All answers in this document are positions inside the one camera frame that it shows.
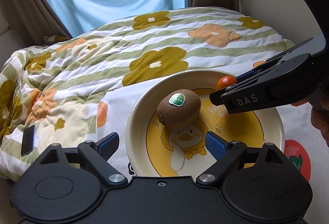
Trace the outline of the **person's hand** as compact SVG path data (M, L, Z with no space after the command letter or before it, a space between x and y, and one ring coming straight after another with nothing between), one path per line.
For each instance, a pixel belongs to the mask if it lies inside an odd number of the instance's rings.
M300 105L303 105L305 103L307 103L308 101L306 99L303 99L297 103L293 103L292 106L297 107ZM321 99L321 105L322 107L328 111L328 106L329 106L329 102L328 102L328 96L325 96ZM320 130L323 139L326 141L327 145L328 145L328 140L329 140L329 135L328 135L328 128L329 128L329 123L328 123L328 115L326 113L321 113L320 111L315 110L314 108L312 108L311 111L311 123L312 125Z

